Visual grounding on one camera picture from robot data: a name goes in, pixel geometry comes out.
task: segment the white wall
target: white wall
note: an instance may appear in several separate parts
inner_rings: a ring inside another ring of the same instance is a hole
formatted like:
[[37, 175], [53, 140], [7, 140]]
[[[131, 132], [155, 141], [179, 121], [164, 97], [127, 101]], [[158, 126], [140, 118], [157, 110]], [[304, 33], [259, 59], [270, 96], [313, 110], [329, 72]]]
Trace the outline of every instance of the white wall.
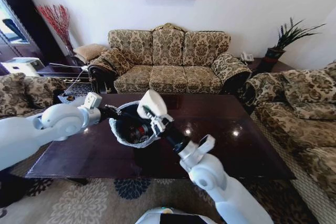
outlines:
[[69, 8], [74, 46], [93, 42], [107, 45], [111, 29], [148, 30], [171, 22], [188, 30], [224, 30], [232, 36], [229, 51], [235, 56], [245, 50], [262, 57], [267, 47], [276, 44], [277, 27], [294, 15], [296, 20], [307, 19], [307, 26], [330, 23], [325, 34], [288, 47], [282, 61], [296, 68], [321, 68], [336, 58], [336, 0], [33, 1], [36, 5], [61, 3]]

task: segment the cable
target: cable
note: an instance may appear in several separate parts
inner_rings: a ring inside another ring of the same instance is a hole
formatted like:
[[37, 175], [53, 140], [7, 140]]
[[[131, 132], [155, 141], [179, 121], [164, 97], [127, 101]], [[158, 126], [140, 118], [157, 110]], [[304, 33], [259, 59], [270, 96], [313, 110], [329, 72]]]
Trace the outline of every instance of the cable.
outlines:
[[73, 82], [73, 84], [71, 84], [70, 87], [68, 87], [68, 88], [64, 91], [64, 93], [63, 93], [61, 96], [64, 96], [65, 93], [66, 93], [67, 91], [69, 91], [69, 90], [72, 88], [72, 86], [77, 82], [77, 80], [79, 79], [79, 77], [81, 76], [81, 74], [82, 74], [83, 72], [85, 72], [85, 70], [82, 70], [82, 72], [78, 75], [78, 77], [77, 77], [76, 80]]
[[67, 66], [67, 65], [58, 64], [58, 63], [49, 63], [49, 64], [54, 65], [54, 66], [67, 67], [67, 68], [82, 68], [82, 67], [78, 67], [78, 66]]

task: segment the vase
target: vase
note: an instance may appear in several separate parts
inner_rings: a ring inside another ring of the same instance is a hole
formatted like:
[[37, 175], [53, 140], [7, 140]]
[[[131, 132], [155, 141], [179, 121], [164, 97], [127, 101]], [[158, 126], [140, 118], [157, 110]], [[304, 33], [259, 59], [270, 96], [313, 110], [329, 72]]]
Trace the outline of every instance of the vase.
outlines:
[[253, 76], [258, 73], [270, 73], [279, 58], [285, 53], [285, 50], [278, 50], [275, 48], [268, 48], [265, 56], [261, 59], [260, 64], [253, 71]]
[[66, 40], [66, 41], [63, 41], [63, 43], [65, 44], [65, 47], [68, 51], [68, 55], [69, 56], [75, 56], [75, 53], [73, 52], [73, 47], [72, 47], [72, 44], [70, 42], [70, 40]]

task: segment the telephone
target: telephone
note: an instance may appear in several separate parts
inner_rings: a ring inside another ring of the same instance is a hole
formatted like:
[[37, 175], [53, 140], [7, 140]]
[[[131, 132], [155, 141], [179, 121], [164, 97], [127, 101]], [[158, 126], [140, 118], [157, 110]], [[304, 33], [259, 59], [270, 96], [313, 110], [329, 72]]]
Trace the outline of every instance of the telephone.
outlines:
[[247, 53], [242, 52], [240, 54], [240, 60], [244, 62], [252, 62], [254, 61], [254, 58], [253, 58], [253, 55], [248, 55]]

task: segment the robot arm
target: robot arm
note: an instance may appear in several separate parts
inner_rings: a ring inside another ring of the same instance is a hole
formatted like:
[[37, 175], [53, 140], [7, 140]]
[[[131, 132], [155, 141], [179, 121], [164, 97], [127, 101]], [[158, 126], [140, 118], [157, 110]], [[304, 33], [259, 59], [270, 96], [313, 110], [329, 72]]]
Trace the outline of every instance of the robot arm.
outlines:
[[138, 114], [142, 118], [151, 119], [154, 134], [172, 144], [190, 180], [210, 195], [218, 213], [228, 224], [273, 223], [248, 190], [226, 174], [219, 159], [207, 153], [215, 145], [211, 135], [205, 136], [200, 145], [190, 141], [174, 127], [163, 99], [153, 90], [147, 91], [141, 99]]
[[33, 155], [42, 145], [62, 141], [106, 118], [118, 118], [112, 107], [98, 108], [101, 96], [88, 93], [82, 106], [56, 104], [28, 118], [0, 120], [0, 170]]

